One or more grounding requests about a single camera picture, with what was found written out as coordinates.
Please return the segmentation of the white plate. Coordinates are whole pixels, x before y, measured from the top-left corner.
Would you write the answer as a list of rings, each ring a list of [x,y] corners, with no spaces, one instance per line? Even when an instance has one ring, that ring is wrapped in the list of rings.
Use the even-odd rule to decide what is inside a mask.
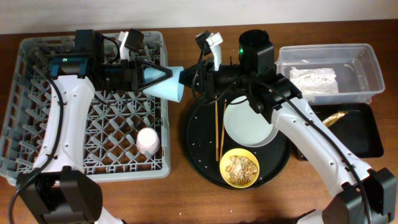
[[[230,103],[223,116],[229,137],[246,147],[262,147],[270,143],[278,130],[250,107],[246,96],[239,96]]]

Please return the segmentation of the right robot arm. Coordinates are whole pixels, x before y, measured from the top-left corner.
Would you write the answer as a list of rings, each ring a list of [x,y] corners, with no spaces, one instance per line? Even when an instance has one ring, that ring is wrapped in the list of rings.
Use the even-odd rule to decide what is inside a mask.
[[[221,62],[220,34],[196,36],[196,65],[180,73],[198,106],[214,106],[228,94],[245,96],[250,112],[225,118],[228,135],[242,145],[257,144],[273,130],[283,133],[320,174],[332,201],[302,215],[299,223],[390,223],[395,217],[397,180],[355,156],[310,109],[301,91],[274,63],[274,47],[264,30],[241,34],[239,63]]]

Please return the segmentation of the blue cup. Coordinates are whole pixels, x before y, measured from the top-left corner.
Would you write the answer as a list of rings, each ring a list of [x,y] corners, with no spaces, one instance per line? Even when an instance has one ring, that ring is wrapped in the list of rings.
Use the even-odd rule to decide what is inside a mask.
[[[183,96],[184,85],[179,82],[180,72],[184,70],[182,66],[167,67],[171,69],[173,75],[164,81],[161,81],[149,88],[143,90],[147,95],[152,95],[169,101],[179,103]],[[165,73],[154,68],[146,68],[144,70],[144,81],[151,82],[156,78],[164,76]]]

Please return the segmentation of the pink cup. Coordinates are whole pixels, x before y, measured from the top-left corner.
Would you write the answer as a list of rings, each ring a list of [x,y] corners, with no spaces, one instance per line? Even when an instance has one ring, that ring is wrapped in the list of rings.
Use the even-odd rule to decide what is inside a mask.
[[[136,146],[141,154],[155,154],[160,148],[160,139],[152,128],[143,128],[138,132]]]

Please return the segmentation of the yellow bowl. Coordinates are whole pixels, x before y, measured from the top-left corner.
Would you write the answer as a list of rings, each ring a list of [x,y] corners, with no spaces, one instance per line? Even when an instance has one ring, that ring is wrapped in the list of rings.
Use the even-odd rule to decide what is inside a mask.
[[[227,163],[228,163],[228,160],[229,160],[230,156],[245,156],[245,157],[249,158],[250,160],[252,160],[253,163],[255,163],[255,165],[257,165],[258,170],[259,170],[260,166],[259,166],[259,162],[258,162],[257,158],[254,156],[253,153],[249,152],[246,149],[236,148],[236,149],[231,149],[228,152],[224,153],[223,157],[221,158],[221,162],[219,164],[221,176],[222,176],[222,178],[224,179],[224,181],[228,185],[230,185],[230,186],[232,186],[234,188],[237,188],[237,189],[245,189],[245,188],[248,188],[248,187],[252,186],[256,182],[256,180],[258,179],[259,173],[256,176],[256,179],[254,180],[254,182],[251,182],[251,183],[249,183],[247,185],[244,185],[244,186],[233,185],[227,180],[226,173],[225,173],[224,169],[227,166]]]

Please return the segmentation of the white napkin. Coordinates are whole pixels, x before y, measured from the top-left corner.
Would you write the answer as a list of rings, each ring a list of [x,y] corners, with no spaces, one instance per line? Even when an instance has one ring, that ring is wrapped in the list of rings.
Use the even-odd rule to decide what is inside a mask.
[[[315,101],[318,96],[339,93],[336,73],[332,68],[297,69],[292,67],[289,78],[308,101]]]

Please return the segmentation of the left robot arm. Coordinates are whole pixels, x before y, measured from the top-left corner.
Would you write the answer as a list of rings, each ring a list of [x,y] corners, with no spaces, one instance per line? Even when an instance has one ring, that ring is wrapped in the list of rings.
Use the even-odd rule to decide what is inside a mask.
[[[147,91],[159,96],[178,72],[138,58],[144,36],[129,30],[116,42],[114,59],[105,60],[106,37],[78,30],[70,52],[57,55],[46,78],[51,86],[45,137],[33,170],[19,174],[15,198],[21,198],[39,223],[119,223],[103,205],[101,187],[85,173],[83,144],[88,110],[97,91]]]

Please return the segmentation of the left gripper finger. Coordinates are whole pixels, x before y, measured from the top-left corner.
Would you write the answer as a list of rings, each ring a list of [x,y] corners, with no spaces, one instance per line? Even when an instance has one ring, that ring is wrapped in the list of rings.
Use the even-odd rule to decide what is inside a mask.
[[[155,77],[149,77],[149,76],[143,75],[142,78],[139,79],[137,90],[143,91],[149,87],[159,84],[160,82],[166,81],[167,79],[169,79],[171,77],[172,77],[172,75],[168,75],[168,74],[164,74],[162,76],[155,76]]]
[[[170,78],[173,71],[170,68],[162,67],[144,60],[137,59],[137,66],[140,67],[144,78]]]

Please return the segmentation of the peanut shells and food scraps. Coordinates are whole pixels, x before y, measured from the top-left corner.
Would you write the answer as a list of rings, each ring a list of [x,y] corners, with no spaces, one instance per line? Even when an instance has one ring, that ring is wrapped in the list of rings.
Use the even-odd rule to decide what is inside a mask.
[[[259,173],[257,165],[245,156],[230,156],[224,171],[227,180],[238,186],[254,182]]]

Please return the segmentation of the gold foil wrapper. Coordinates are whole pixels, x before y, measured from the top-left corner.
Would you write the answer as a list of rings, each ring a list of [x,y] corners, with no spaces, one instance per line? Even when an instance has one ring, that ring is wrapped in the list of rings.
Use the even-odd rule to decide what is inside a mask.
[[[344,117],[345,115],[348,114],[348,111],[339,111],[335,114],[330,115],[329,117],[327,117],[326,119],[324,119],[322,121],[322,123],[326,126],[326,127],[330,127],[331,125],[335,124],[339,119],[341,119],[342,117]]]

